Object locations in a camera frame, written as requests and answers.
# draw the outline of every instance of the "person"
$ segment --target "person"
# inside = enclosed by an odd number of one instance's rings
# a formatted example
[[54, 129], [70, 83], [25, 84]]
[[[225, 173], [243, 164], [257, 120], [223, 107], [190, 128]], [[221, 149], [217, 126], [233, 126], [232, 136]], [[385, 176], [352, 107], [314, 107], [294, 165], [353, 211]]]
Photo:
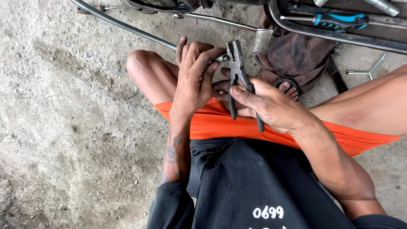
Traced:
[[[295, 91], [273, 87], [275, 79], [250, 77], [255, 95], [240, 84], [230, 91], [227, 81], [212, 85], [219, 63], [211, 60], [225, 49], [186, 43], [183, 37], [177, 46], [178, 66], [144, 50], [127, 60], [131, 79], [170, 123], [148, 229], [407, 228], [386, 215], [372, 179], [351, 157], [407, 133], [406, 65], [307, 110]], [[186, 191], [191, 155], [201, 177], [195, 208]]]

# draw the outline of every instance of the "gray concrete ground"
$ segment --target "gray concrete ground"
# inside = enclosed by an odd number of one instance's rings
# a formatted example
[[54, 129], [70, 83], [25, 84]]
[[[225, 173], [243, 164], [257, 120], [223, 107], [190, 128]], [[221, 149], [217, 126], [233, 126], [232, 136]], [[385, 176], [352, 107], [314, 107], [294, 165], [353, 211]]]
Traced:
[[[167, 60], [174, 52], [96, 17], [78, 15], [70, 1], [5, 0], [0, 11], [0, 226], [144, 228], [168, 123], [128, 78], [126, 58], [135, 49], [156, 51]], [[198, 10], [251, 25], [258, 11], [227, 3]], [[108, 14], [174, 44], [182, 35], [215, 46], [240, 39], [247, 59], [253, 58], [254, 34], [248, 31], [130, 9]], [[335, 59], [344, 73], [370, 69], [382, 53], [347, 45]], [[389, 53], [375, 77], [405, 63], [406, 56]], [[259, 70], [253, 63], [246, 68], [248, 73]], [[368, 81], [366, 76], [344, 79], [350, 87]], [[315, 105], [336, 92], [324, 76], [309, 95]], [[306, 95], [301, 103], [312, 106]], [[356, 157], [372, 176], [385, 210], [404, 221], [406, 148], [402, 138]]]

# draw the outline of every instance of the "pliers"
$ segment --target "pliers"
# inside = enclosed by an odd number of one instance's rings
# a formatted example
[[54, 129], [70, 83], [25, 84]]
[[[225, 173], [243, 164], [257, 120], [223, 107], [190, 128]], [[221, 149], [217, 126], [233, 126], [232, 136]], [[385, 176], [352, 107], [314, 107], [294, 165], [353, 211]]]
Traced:
[[[237, 84], [237, 80], [239, 79], [243, 85], [246, 87], [246, 90], [250, 93], [254, 93], [254, 87], [247, 79], [246, 69], [244, 67], [244, 57], [242, 46], [240, 45], [239, 40], [229, 41], [226, 43], [226, 49], [228, 51], [229, 56], [229, 65], [230, 65], [230, 85], [229, 85], [229, 93], [228, 93], [228, 101], [229, 101], [229, 108], [230, 114], [232, 119], [236, 119], [236, 107], [234, 105], [234, 98], [230, 95], [230, 87]], [[257, 126], [260, 132], [264, 131], [264, 122], [261, 120], [260, 116], [256, 112], [257, 118]]]

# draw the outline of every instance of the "brown cloth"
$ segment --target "brown cloth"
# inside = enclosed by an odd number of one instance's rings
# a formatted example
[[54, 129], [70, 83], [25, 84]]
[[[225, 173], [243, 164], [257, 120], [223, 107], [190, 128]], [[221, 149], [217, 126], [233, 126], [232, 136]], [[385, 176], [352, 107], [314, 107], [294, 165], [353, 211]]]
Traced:
[[291, 33], [272, 25], [264, 10], [260, 12], [261, 28], [274, 29], [267, 55], [257, 54], [258, 62], [266, 69], [262, 77], [286, 77], [294, 80], [301, 92], [311, 89], [320, 79], [329, 62], [328, 54], [335, 41]]

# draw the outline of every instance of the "leg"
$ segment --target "leg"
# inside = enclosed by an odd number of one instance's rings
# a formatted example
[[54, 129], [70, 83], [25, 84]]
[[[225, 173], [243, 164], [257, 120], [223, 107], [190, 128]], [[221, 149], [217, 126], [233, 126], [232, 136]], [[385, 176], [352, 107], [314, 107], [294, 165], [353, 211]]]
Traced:
[[173, 101], [179, 68], [155, 52], [136, 50], [127, 59], [127, 72], [153, 104]]
[[377, 134], [407, 134], [407, 65], [310, 109], [323, 121]]

